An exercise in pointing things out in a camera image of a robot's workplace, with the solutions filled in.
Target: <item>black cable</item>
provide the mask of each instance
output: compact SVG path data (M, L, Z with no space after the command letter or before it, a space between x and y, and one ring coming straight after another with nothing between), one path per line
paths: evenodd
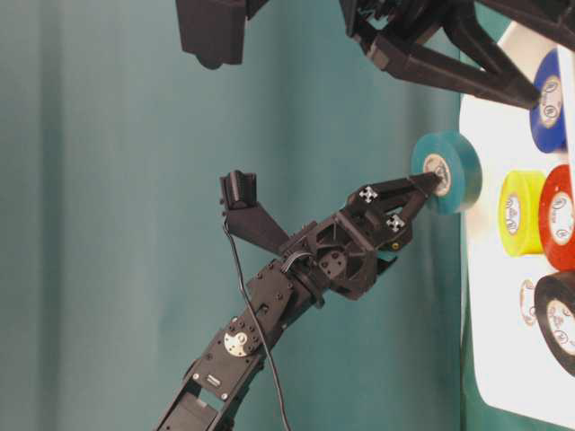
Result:
M291 431L291 427L289 426L288 423L288 415L286 414L284 394L283 391L281 390L281 384L279 383L278 369L276 368L276 363L274 362L273 356L271 355L270 346L268 346L268 341L266 341L265 335L263 334L263 330L261 329L260 321L258 321L258 318L255 315L255 311L253 310L252 303L250 302L250 297L245 291L245 286L243 285L242 265L240 264L240 258L237 254L237 249L235 248L234 237L232 236L232 234L230 234L230 231L227 228L227 221L224 221L222 228L224 229L227 239L230 241L230 245L232 246L232 254L234 255L234 263L235 263L235 269L237 270L240 292L242 294L243 300L245 301L245 304L248 307L250 315L252 316L252 319L255 322L255 326L260 334L261 344L263 344L263 348L266 351L268 360L270 361L271 373L273 375L273 382L276 385L276 392L278 393L279 410L281 412L281 420L284 424L284 429L286 431Z

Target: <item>teal backdrop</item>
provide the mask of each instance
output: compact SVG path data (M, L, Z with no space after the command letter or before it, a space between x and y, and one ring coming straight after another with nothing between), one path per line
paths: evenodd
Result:
M220 175L257 172L292 232L457 126L458 96L378 72L332 0L270 2L216 72L180 51L173 1L4 0L0 58L3 430L152 429L243 309ZM459 246L459 217L424 209L367 297L286 333L294 430L459 429ZM246 275L270 259L240 252ZM280 427L266 368L237 429Z

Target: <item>white surface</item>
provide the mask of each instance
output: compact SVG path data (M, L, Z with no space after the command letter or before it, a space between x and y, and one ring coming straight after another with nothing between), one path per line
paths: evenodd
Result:
M512 24L500 45L531 80L551 41ZM575 96L572 54L561 49L563 90ZM566 119L575 113L575 97L564 103ZM575 136L575 121L568 136ZM461 133L482 163L483 188L477 204L465 214L475 373L486 403L500 409L575 428L575 377L555 360L538 325L526 324L521 286L556 272L544 255L509 257L500 241L500 187L512 170L540 170L545 176L566 155L537 150L527 110L462 99Z

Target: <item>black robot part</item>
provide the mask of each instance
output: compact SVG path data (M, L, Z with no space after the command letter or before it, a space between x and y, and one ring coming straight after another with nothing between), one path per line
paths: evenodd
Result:
M208 68L242 63L245 25L267 1L176 0L183 50ZM575 49L575 0L479 1ZM537 104L538 91L477 22L474 0L340 0L340 6L348 36L398 79L521 108ZM440 29L481 68L426 48Z
M396 260L380 252L400 251L411 241L411 223L440 179L430 172L366 185L321 223L307 224L284 238L257 201L254 174L235 171L220 182L226 218L234 219L228 232L276 254L247 285L257 321L272 348L305 311L323 306L329 290L352 300L369 291ZM256 213L250 210L260 214L260 233L252 220ZM271 237L266 239L263 233ZM233 429L235 414L266 358L256 328L246 308L216 334L188 369L155 431ZM204 391L220 399L221 408L202 400Z

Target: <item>electrical tape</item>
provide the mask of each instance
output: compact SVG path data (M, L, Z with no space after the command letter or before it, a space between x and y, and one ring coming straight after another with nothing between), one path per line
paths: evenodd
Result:
M575 376L575 272L559 272L539 280L535 316L547 347Z
M501 186L498 222L509 256L541 254L539 198L545 176L539 171L512 171Z
M440 214L465 211L479 198L482 167L471 143L455 131L422 137L411 154L411 172L435 172L441 183L428 206Z
M573 200L569 165L551 171L539 201L539 235L549 263L560 271L575 269Z
M551 50L541 62L534 85L541 92L539 104L529 112L535 145L543 153L564 152L567 135L557 49Z

